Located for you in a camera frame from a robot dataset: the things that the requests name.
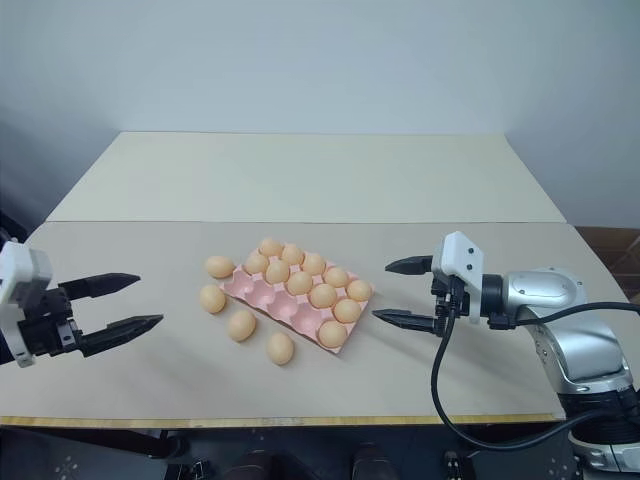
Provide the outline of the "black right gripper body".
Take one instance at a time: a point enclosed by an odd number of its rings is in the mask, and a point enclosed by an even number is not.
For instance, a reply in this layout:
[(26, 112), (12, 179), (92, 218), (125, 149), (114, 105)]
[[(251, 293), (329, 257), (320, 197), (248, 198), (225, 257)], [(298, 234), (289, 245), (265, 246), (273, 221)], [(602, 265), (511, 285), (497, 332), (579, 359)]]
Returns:
[(470, 296), (465, 291), (465, 283), (457, 276), (435, 277), (431, 293), (435, 296), (434, 334), (443, 334), (450, 319), (469, 315)]

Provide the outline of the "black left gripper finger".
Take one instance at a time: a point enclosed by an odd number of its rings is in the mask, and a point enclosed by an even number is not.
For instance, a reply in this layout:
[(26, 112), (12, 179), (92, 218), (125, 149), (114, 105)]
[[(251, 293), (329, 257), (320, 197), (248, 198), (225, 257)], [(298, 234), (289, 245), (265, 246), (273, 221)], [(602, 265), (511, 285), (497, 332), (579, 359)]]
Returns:
[(69, 300), (97, 298), (116, 293), (141, 280), (138, 275), (127, 273), (106, 273), (62, 282), (58, 287), (65, 291)]
[(109, 323), (103, 330), (82, 334), (78, 349), (84, 357), (89, 357), (119, 347), (147, 333), (163, 318), (162, 314), (143, 315)]

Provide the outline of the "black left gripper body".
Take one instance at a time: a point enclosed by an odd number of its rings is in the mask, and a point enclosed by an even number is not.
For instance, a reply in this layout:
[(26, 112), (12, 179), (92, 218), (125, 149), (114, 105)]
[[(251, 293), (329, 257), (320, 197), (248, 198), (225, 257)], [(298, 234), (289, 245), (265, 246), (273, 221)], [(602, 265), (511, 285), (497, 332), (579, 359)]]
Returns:
[(79, 349), (81, 331), (64, 288), (47, 290), (36, 306), (24, 311), (24, 316), (18, 326), (30, 354), (57, 356)]

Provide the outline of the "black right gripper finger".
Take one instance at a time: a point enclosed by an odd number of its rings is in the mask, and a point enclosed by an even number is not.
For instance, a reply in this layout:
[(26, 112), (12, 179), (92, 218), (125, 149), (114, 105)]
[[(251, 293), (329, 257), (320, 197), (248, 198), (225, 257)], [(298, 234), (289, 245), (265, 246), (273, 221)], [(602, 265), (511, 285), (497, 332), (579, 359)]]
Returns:
[(432, 260), (431, 255), (411, 256), (387, 264), (385, 270), (401, 275), (424, 275), (431, 272)]
[(405, 330), (427, 332), (433, 335), (443, 334), (443, 320), (427, 316), (414, 314), (408, 310), (379, 309), (372, 314), (378, 319)]

